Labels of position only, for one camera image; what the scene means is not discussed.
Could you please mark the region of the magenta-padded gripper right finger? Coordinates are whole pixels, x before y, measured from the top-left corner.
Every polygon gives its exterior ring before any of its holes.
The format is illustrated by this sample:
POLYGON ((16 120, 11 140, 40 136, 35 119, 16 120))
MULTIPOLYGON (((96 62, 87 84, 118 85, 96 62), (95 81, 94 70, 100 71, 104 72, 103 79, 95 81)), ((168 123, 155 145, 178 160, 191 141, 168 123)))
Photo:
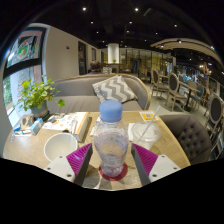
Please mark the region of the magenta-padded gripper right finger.
POLYGON ((180 170, 179 166, 165 154, 157 156, 137 144, 132 144, 131 153, 143 185, 150 184, 180 170))

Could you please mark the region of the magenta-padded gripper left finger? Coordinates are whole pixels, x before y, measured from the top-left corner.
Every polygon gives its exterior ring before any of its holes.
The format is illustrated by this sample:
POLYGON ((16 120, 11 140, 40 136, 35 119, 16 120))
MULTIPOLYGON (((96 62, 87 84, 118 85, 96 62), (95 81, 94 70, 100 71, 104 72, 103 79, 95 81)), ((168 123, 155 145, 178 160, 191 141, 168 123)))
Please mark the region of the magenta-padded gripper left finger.
POLYGON ((67 156, 59 156, 45 170, 81 186, 84 182, 93 150, 89 143, 67 156))

